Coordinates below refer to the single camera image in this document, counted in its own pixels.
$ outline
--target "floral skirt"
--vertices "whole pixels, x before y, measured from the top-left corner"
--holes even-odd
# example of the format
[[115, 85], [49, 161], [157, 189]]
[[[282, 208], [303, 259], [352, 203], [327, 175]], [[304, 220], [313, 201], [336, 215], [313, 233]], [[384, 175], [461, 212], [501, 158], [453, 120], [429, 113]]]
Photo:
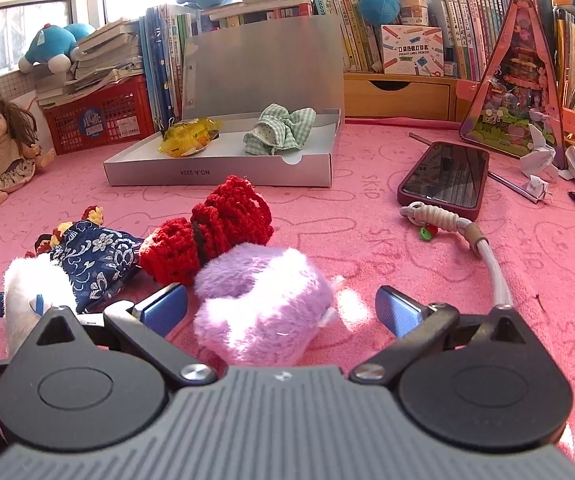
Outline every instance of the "floral skirt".
[[0, 176], [0, 191], [25, 184], [32, 180], [36, 172], [36, 161], [33, 158], [20, 158], [12, 163]]

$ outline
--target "silver pen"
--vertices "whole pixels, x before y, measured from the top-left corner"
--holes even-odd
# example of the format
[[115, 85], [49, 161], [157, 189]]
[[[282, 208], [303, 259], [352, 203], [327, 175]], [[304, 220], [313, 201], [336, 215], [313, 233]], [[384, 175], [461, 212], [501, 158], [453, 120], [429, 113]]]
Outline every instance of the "silver pen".
[[[410, 132], [410, 137], [412, 139], [416, 139], [420, 142], [423, 142], [424, 144], [427, 144], [428, 146], [431, 145], [432, 143], [429, 142], [429, 140], [424, 139], [424, 137], [421, 137], [420, 135], [417, 134], [413, 134], [412, 132]], [[526, 199], [528, 199], [530, 202], [533, 202], [535, 204], [539, 203], [539, 199], [536, 198], [535, 196], [530, 195], [528, 192], [525, 191], [525, 189], [523, 189], [522, 187], [517, 186], [516, 184], [512, 184], [509, 180], [505, 180], [503, 177], [498, 176], [496, 173], [491, 172], [490, 170], [488, 170], [488, 175], [490, 177], [492, 177], [494, 180], [496, 180], [497, 182], [500, 182], [501, 184], [503, 184], [503, 186], [507, 187], [508, 189], [511, 189], [512, 191], [514, 191], [515, 193], [518, 193], [520, 196], [525, 197]]]

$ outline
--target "gray ribbed panel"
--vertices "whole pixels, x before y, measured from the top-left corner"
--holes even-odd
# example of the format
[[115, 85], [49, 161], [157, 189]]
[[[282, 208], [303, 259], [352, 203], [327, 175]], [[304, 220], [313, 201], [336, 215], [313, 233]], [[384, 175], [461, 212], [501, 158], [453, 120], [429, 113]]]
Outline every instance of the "gray ribbed panel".
[[[278, 380], [283, 371], [291, 378]], [[387, 478], [575, 480], [575, 466], [551, 446], [483, 457], [440, 444], [386, 389], [349, 383], [334, 367], [231, 368], [216, 384], [181, 390], [121, 446], [69, 456], [14, 446], [0, 459], [0, 480]]]

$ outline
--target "red plastic basket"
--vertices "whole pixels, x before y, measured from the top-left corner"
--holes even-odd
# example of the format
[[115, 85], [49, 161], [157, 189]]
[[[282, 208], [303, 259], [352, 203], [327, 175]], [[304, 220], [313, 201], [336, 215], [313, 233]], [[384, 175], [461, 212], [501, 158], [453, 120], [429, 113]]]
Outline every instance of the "red plastic basket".
[[58, 155], [154, 133], [147, 85], [140, 75], [43, 113]]

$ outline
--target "plastic jar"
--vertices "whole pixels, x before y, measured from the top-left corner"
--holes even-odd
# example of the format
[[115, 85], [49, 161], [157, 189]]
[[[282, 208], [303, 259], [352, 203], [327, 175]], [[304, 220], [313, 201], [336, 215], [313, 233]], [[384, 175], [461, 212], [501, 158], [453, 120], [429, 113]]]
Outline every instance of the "plastic jar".
[[427, 2], [425, 0], [400, 0], [401, 24], [403, 25], [429, 25], [427, 19]]

